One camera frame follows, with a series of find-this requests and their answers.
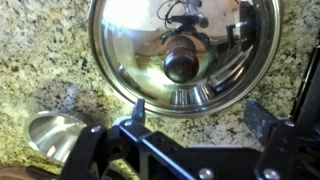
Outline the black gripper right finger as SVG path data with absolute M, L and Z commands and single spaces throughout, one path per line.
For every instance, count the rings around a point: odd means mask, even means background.
M 255 99 L 243 121 L 264 146 L 254 168 L 258 180 L 320 180 L 319 138 L 289 120 L 279 120 Z

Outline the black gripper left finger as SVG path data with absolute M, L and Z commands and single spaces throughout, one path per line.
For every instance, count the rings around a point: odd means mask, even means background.
M 84 128 L 58 180 L 102 180 L 109 163 L 123 159 L 141 179 L 183 179 L 187 171 L 174 159 L 182 147 L 161 132 L 144 127 L 145 101 L 138 99 L 132 115 L 111 129 Z

